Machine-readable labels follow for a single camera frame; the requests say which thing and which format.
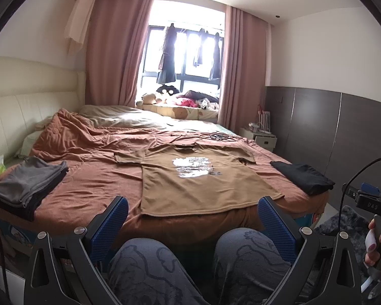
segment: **black plush toy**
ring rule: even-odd
[[[157,89],[157,93],[160,94],[165,94],[168,93],[170,96],[174,94],[178,94],[179,90],[175,86],[167,86],[167,85],[162,85],[160,88]]]

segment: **nightstand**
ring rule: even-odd
[[[260,147],[268,151],[273,151],[277,143],[277,137],[274,134],[262,132],[253,133],[245,128],[240,128],[239,135],[249,140],[254,140]]]

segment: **brown t-shirt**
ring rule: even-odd
[[[142,166],[141,212],[150,216],[214,214],[283,196],[246,166],[254,157],[238,147],[164,144],[115,159]]]

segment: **black cable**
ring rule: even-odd
[[[3,243],[2,243],[1,236],[0,236],[0,260],[2,261],[2,273],[3,273],[4,289],[6,291],[6,296],[7,296],[8,300],[10,300],[10,294],[8,293],[8,284],[7,284],[6,261],[5,261],[5,257],[4,257],[4,250],[3,250]]]
[[[342,218],[342,210],[343,210],[343,201],[344,201],[344,196],[346,194],[346,191],[350,185],[350,183],[352,183],[354,181],[354,179],[356,177],[358,177],[364,170],[368,169],[371,165],[374,165],[375,163],[377,162],[380,162],[381,161],[381,157],[380,158],[377,158],[377,159],[374,159],[371,163],[367,164],[366,166],[364,166],[360,171],[358,171],[356,173],[355,176],[352,177],[352,179],[346,184],[346,187],[344,188],[343,190],[343,195],[342,195],[342,201],[340,202],[340,209],[339,209],[339,220],[338,220],[338,230],[340,232],[340,220]]]

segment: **cream leather headboard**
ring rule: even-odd
[[[85,73],[0,57],[0,155],[13,155],[35,123],[84,105]]]

